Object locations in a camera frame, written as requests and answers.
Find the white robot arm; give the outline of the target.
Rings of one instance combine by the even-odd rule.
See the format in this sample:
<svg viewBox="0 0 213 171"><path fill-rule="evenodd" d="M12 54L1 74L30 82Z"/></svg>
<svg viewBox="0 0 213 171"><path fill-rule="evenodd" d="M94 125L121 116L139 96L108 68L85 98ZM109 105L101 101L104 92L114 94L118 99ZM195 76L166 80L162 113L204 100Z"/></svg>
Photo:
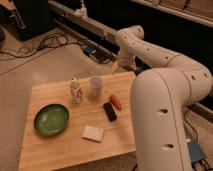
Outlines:
<svg viewBox="0 0 213 171"><path fill-rule="evenodd" d="M211 72L184 54L146 42L139 25L118 30L115 41L120 66L136 57L149 66L130 93L138 170L192 171L182 109L211 92Z"/></svg>

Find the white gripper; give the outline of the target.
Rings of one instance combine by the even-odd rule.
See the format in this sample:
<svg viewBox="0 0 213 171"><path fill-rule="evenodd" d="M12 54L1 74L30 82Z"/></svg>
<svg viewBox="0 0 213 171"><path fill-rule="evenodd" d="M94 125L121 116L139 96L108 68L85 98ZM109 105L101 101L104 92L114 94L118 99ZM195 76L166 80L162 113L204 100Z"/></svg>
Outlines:
<svg viewBox="0 0 213 171"><path fill-rule="evenodd" d="M135 58L133 55L119 55L113 63L111 73L114 74L119 68L126 69L127 71L136 71Z"/></svg>

